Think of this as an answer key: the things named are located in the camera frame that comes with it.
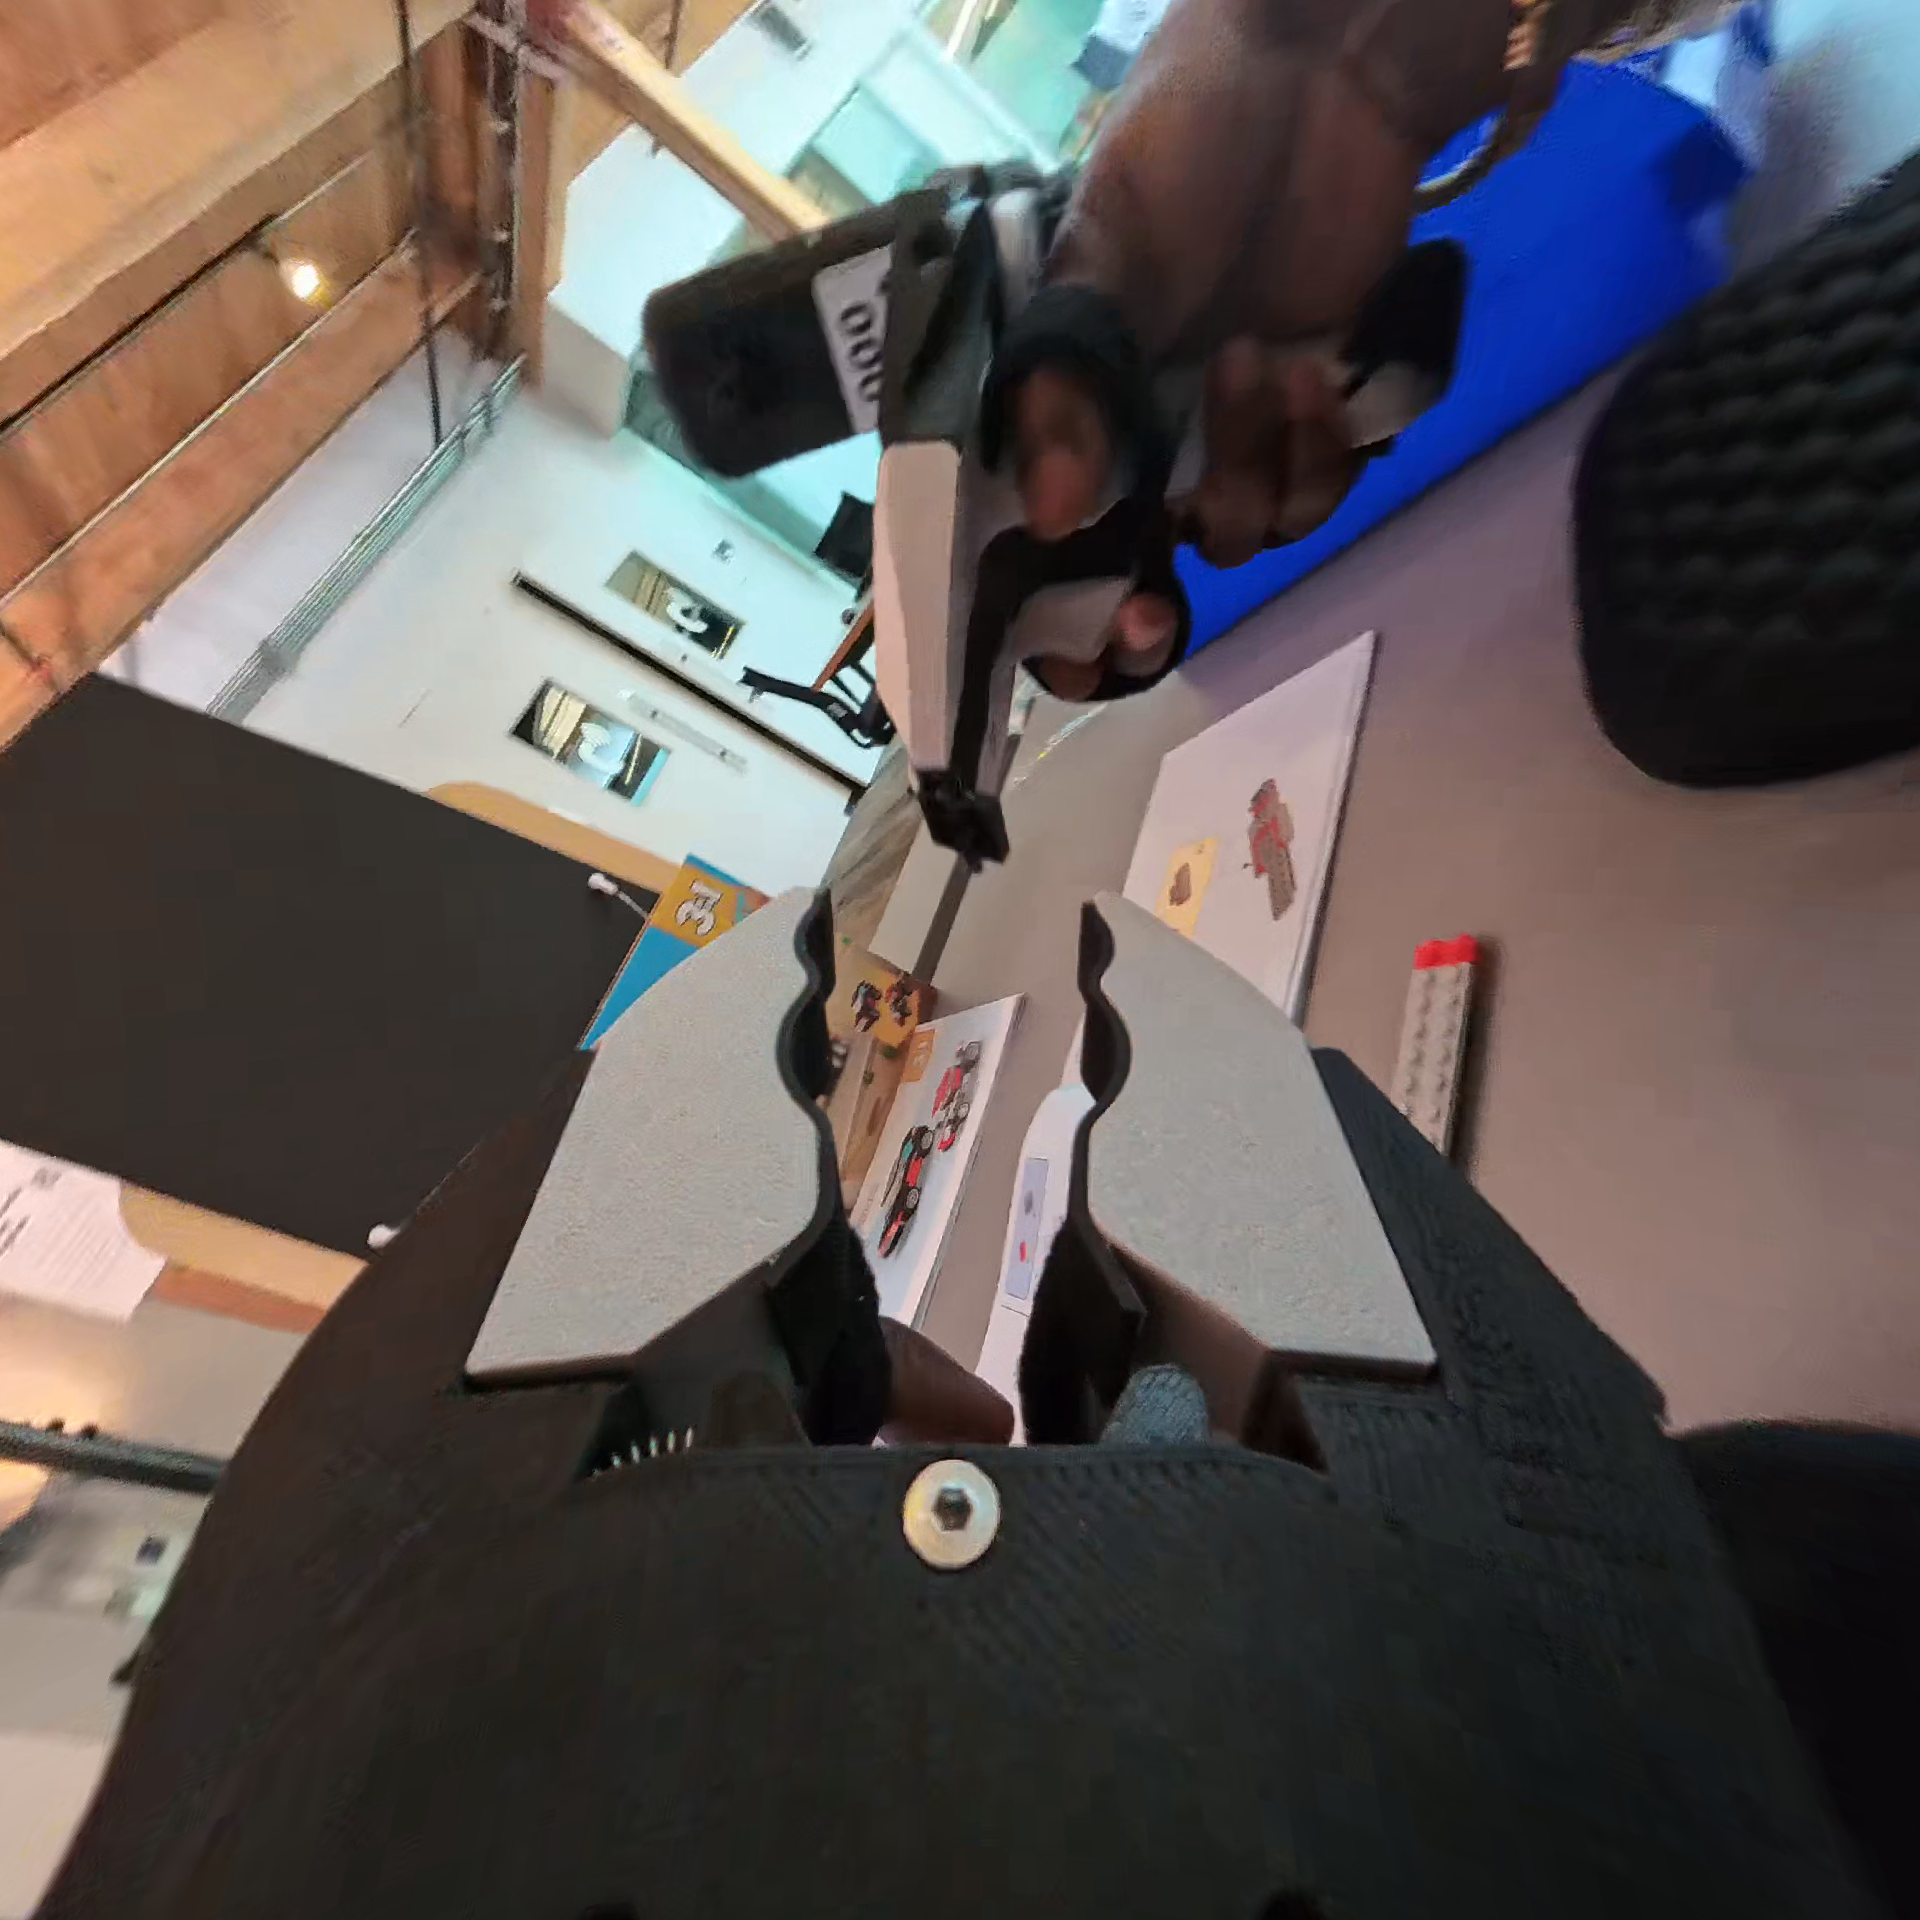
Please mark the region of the person's right hand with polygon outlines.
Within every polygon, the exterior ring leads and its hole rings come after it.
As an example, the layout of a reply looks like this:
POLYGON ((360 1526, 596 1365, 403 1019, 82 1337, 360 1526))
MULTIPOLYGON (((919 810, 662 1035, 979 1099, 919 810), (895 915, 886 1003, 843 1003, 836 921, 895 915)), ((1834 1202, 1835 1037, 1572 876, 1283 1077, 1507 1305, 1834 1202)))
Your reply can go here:
POLYGON ((1408 239, 1430 156, 1502 105, 1500 3, 1167 4, 1095 137, 1044 286, 1199 366, 1171 507, 1213 570, 1323 524, 1360 471, 1333 349, 1408 239))

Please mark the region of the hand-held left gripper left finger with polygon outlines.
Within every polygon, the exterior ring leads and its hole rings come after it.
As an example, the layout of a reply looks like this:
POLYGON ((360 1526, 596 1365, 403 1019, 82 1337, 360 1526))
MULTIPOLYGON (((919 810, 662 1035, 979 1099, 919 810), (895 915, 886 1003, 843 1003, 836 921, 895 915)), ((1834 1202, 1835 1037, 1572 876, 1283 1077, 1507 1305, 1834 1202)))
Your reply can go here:
POLYGON ((832 900, 794 889, 643 989, 582 1090, 466 1355, 469 1381, 602 1375, 773 1282, 840 1210, 820 1109, 832 900))

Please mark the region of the black textured cushion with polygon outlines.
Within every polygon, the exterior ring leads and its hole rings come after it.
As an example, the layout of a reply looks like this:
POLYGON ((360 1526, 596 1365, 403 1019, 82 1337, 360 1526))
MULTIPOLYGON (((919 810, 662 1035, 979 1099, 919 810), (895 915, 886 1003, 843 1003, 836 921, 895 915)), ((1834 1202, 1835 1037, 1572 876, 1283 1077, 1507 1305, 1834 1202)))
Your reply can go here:
POLYGON ((1674 322, 1572 486, 1598 729, 1655 782, 1916 749, 1918 157, 1674 322))

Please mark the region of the open white instruction booklet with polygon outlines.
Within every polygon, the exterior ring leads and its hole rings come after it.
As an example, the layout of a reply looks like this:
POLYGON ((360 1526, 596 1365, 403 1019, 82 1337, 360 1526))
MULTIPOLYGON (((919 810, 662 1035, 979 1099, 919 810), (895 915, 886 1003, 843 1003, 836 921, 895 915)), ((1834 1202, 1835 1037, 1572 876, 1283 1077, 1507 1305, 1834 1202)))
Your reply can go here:
POLYGON ((1123 897, 1306 1025, 1375 673, 1366 630, 1162 761, 1123 897))

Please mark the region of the white paper sheet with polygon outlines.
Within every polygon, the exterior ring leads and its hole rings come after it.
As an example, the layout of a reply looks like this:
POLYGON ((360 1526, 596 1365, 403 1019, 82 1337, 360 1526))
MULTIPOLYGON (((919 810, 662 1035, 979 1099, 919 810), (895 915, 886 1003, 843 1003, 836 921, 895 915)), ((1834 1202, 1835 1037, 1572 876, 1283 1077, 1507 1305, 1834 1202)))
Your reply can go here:
POLYGON ((2 1143, 7 1298, 125 1324, 159 1270, 123 1220, 118 1181, 2 1143))

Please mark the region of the black standing board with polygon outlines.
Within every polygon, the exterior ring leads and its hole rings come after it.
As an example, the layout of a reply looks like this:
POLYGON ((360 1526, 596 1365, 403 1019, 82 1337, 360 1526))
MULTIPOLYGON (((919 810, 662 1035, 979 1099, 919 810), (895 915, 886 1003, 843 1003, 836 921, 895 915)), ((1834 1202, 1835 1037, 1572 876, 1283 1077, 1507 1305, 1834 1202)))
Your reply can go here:
POLYGON ((365 1259, 586 1042, 592 866, 116 678, 2 757, 2 1137, 365 1259))

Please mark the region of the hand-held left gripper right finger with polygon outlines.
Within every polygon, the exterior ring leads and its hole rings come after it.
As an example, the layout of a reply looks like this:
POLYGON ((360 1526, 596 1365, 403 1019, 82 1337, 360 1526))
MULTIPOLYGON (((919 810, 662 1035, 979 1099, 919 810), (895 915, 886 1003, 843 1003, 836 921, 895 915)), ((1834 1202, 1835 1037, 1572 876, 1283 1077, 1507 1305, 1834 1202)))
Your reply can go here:
POLYGON ((1079 1172, 1098 1239, 1284 1361, 1428 1373, 1434 1341, 1302 1031, 1117 894, 1084 917, 1079 1172))

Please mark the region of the small white booklet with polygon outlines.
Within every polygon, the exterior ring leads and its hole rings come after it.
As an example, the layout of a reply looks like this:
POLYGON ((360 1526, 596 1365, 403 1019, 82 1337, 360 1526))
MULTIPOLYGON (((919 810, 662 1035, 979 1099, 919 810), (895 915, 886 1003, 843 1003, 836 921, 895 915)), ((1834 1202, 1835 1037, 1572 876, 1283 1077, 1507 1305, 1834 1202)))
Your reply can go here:
POLYGON ((1019 1405, 1018 1370, 1026 1324, 1039 1289, 1048 1247, 1066 1220, 1072 1143, 1090 1114, 1082 1054, 1086 1025, 1072 1031, 1062 1082, 1048 1090, 1026 1125, 1015 1191, 1000 1237, 998 1282, 991 1315, 975 1357, 975 1375, 1019 1405))

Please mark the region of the large window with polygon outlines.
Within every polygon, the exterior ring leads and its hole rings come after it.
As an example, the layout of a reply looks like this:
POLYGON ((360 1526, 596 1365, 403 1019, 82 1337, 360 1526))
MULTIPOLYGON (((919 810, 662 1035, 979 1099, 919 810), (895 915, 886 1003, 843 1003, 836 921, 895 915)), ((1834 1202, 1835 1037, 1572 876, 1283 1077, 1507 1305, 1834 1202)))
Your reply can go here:
POLYGON ((669 281, 989 161, 1056 163, 1079 4, 526 4, 562 70, 543 401, 683 467, 639 311, 669 281))

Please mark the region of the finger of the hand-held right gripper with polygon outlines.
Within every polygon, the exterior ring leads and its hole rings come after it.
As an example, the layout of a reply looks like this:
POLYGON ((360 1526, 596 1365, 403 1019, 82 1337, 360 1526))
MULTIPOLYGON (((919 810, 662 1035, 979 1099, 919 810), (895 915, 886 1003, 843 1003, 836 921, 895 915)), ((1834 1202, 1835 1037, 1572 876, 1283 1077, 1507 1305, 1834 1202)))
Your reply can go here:
POLYGON ((1044 546, 1015 500, 995 500, 981 541, 981 785, 1004 786, 1018 731, 1018 678, 1039 651, 1044 546))
POLYGON ((972 868, 1011 841, 1011 666, 975 655, 975 482, 959 445, 902 438, 879 453, 874 539, 875 678, 931 839, 972 868))

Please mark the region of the framed wall picture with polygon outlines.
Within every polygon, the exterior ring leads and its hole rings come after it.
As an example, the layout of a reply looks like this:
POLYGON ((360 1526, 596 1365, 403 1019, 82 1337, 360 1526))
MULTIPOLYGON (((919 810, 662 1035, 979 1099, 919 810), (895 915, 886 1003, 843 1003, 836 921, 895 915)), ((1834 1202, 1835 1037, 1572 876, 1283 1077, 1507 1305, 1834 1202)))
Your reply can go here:
POLYGON ((710 659, 727 659, 741 636, 738 614, 639 550, 612 566, 606 590, 710 659))
POLYGON ((512 722, 512 738, 628 804, 645 801, 669 759, 661 741, 550 678, 512 722))

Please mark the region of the grey lego plate with red brick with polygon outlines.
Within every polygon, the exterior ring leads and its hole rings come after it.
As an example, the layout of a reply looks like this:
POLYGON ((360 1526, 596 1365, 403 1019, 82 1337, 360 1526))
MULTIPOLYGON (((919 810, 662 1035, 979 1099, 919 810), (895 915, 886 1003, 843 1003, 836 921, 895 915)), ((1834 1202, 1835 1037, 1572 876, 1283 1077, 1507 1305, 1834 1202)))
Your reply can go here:
POLYGON ((1461 1116, 1480 942, 1469 932, 1419 945, 1412 957, 1388 1094, 1450 1159, 1461 1116))

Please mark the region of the colourful lego box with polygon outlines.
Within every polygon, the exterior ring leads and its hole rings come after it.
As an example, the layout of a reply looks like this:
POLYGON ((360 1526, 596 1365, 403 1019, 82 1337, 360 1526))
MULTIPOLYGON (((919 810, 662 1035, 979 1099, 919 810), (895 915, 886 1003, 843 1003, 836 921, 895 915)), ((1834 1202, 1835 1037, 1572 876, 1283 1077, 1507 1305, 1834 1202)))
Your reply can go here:
MULTIPOLYGON (((589 1019, 582 1044, 594 1046, 667 971, 766 902, 768 894, 698 857, 683 860, 645 915, 639 937, 589 1019)), ((932 1019, 932 1001, 932 987, 924 979, 859 947, 846 932, 835 934, 832 994, 826 1005, 830 1085, 823 1110, 851 1211, 902 1083, 902 1061, 919 1029, 932 1019)))

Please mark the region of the booklet with car pictures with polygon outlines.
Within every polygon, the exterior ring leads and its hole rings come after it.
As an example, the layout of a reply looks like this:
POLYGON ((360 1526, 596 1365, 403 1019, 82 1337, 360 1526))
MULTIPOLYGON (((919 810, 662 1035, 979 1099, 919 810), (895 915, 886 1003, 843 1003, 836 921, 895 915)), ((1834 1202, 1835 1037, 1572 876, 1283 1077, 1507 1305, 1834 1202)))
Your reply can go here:
POLYGON ((1024 1005, 1024 994, 991 999, 924 1025, 907 1042, 898 1089, 847 1213, 879 1315, 901 1326, 920 1326, 1024 1005))

